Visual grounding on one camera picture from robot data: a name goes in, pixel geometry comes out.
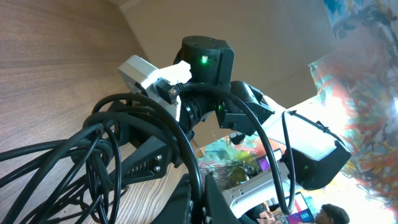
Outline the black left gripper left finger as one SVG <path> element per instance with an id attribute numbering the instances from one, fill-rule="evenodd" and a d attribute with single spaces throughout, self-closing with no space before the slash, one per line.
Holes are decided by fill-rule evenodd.
<path id="1" fill-rule="evenodd" d="M 192 208 L 190 176 L 184 174 L 164 208 L 151 224 L 189 224 L 191 223 Z"/>

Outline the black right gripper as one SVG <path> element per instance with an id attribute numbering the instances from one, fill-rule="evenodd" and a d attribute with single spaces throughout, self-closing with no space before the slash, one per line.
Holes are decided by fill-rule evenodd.
<path id="1" fill-rule="evenodd" d="M 134 122 L 112 120 L 118 145 L 133 145 L 136 150 L 121 162 L 123 187 L 163 177 L 167 166 L 182 164 L 179 146 L 174 134 L 151 108 L 128 106 L 120 101 L 111 104 L 108 111 L 126 115 Z"/>

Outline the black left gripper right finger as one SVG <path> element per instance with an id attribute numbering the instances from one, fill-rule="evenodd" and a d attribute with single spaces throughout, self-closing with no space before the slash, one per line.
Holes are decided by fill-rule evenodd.
<path id="1" fill-rule="evenodd" d="M 205 176 L 203 218 L 205 224 L 240 224 L 211 174 Z"/>

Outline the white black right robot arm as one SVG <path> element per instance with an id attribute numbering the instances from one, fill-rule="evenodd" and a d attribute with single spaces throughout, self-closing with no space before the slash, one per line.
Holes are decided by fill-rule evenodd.
<path id="1" fill-rule="evenodd" d="M 113 106 L 137 113 L 147 130 L 175 121 L 187 139 L 194 127 L 214 113 L 218 126 L 240 136 L 257 134 L 267 154 L 266 171 L 228 190 L 218 190 L 230 219 L 243 216 L 262 197 L 277 197 L 291 214 L 297 187 L 318 190 L 328 185 L 351 158 L 344 142 L 321 123 L 295 111 L 277 113 L 260 90 L 231 79 L 234 51 L 225 40 L 191 35 L 183 38 L 174 63 L 157 68 L 134 55 L 118 67 L 132 93 L 159 104 L 165 116 L 150 114 L 118 98 Z"/>

